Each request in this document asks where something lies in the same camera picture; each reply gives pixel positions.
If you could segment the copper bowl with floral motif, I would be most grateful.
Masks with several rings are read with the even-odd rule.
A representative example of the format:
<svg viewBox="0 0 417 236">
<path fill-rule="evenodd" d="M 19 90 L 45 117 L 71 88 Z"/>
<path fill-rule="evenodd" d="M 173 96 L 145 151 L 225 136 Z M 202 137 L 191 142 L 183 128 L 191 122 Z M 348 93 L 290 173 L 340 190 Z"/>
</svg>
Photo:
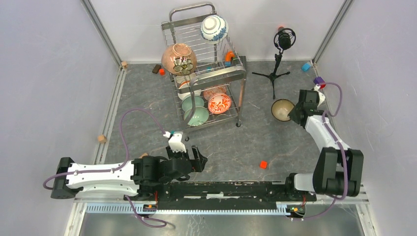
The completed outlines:
<svg viewBox="0 0 417 236">
<path fill-rule="evenodd" d="M 197 58 L 191 47 L 184 43 L 176 43 L 164 51 L 161 63 L 171 74 L 186 76 L 196 70 Z"/>
</svg>

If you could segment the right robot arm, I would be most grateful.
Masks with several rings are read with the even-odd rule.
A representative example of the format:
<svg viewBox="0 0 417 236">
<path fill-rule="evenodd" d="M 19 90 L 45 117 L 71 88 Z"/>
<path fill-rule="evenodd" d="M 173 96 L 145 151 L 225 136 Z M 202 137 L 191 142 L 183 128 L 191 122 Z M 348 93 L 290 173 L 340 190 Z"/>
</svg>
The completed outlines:
<svg viewBox="0 0 417 236">
<path fill-rule="evenodd" d="M 284 195 L 291 201 L 298 200 L 304 191 L 337 198 L 355 197 L 360 192 L 363 153 L 340 139 L 325 112 L 318 109 L 321 98 L 319 91 L 301 89 L 288 115 L 311 135 L 320 151 L 314 172 L 287 178 L 291 183 L 285 185 Z"/>
</svg>

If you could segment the dark bowl with lattice band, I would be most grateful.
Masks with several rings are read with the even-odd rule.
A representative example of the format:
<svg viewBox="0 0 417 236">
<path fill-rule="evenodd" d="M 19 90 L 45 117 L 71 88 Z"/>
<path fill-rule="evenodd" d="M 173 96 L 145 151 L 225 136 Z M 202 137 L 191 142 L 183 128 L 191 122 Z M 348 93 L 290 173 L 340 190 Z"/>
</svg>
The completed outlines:
<svg viewBox="0 0 417 236">
<path fill-rule="evenodd" d="M 276 100 L 271 106 L 271 113 L 275 119 L 282 122 L 290 121 L 289 113 L 295 107 L 288 99 Z"/>
</svg>

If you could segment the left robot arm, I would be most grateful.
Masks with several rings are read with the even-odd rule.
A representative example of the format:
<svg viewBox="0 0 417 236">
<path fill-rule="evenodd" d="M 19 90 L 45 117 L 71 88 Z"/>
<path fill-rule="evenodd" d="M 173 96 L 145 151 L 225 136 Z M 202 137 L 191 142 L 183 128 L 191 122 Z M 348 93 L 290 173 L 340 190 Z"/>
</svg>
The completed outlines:
<svg viewBox="0 0 417 236">
<path fill-rule="evenodd" d="M 188 181 L 191 173 L 201 173 L 208 159 L 196 146 L 189 153 L 173 152 L 166 147 L 168 157 L 146 155 L 126 163 L 84 165 L 70 157 L 62 157 L 52 177 L 52 199 L 72 199 L 89 195 L 151 199 L 158 188 L 173 180 Z"/>
</svg>

